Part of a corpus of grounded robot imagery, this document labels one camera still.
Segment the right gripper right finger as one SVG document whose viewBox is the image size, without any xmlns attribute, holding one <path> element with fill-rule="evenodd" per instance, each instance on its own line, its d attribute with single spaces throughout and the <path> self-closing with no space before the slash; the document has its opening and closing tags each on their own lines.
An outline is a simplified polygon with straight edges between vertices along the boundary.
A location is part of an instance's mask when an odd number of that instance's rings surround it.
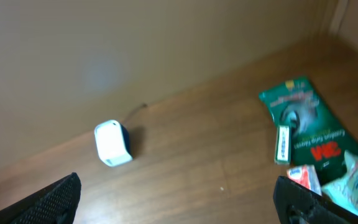
<svg viewBox="0 0 358 224">
<path fill-rule="evenodd" d="M 358 223 L 357 215 L 285 176 L 279 176 L 276 180 L 273 202 L 281 224 Z"/>
</svg>

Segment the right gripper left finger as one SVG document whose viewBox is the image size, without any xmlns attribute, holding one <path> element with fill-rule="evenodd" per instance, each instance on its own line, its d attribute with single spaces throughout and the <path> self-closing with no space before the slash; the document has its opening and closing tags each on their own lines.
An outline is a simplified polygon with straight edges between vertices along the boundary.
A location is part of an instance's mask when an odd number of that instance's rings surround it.
<svg viewBox="0 0 358 224">
<path fill-rule="evenodd" d="M 77 173 L 0 210 L 0 224 L 72 224 L 80 201 Z"/>
</svg>

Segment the orange tissue pack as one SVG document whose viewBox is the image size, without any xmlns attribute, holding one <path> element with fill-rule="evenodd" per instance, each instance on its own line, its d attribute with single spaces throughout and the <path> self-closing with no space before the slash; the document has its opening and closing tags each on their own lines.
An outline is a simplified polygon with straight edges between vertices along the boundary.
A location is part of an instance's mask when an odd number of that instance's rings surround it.
<svg viewBox="0 0 358 224">
<path fill-rule="evenodd" d="M 314 165 L 296 166 L 287 170 L 292 181 L 322 196 L 321 186 Z"/>
</svg>

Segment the green white medicine box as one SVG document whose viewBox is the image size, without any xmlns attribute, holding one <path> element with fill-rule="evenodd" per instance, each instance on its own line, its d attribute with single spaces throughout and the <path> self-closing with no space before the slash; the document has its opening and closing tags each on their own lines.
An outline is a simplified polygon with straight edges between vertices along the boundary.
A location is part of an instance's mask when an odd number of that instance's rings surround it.
<svg viewBox="0 0 358 224">
<path fill-rule="evenodd" d="M 277 127 L 274 161 L 280 165 L 291 162 L 291 127 L 287 125 Z"/>
</svg>

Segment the teal wet wipe pack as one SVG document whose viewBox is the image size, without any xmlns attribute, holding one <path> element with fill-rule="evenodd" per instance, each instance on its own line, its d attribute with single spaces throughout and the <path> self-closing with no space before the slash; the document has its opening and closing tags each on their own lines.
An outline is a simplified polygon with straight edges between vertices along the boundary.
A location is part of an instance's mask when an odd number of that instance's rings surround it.
<svg viewBox="0 0 358 224">
<path fill-rule="evenodd" d="M 332 202 L 358 216 L 358 156 L 346 151 L 344 162 L 347 172 L 321 190 Z"/>
</svg>

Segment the green 3M gloves bag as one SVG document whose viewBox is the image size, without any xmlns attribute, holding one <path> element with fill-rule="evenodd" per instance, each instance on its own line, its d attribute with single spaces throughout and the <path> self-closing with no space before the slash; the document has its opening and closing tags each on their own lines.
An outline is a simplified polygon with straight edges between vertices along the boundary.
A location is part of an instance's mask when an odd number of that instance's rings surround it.
<svg viewBox="0 0 358 224">
<path fill-rule="evenodd" d="M 358 156 L 358 141 L 334 115 L 305 77 L 259 93 L 275 126 L 291 128 L 291 162 L 313 165 L 320 184 L 342 177 L 347 168 L 344 153 Z"/>
</svg>

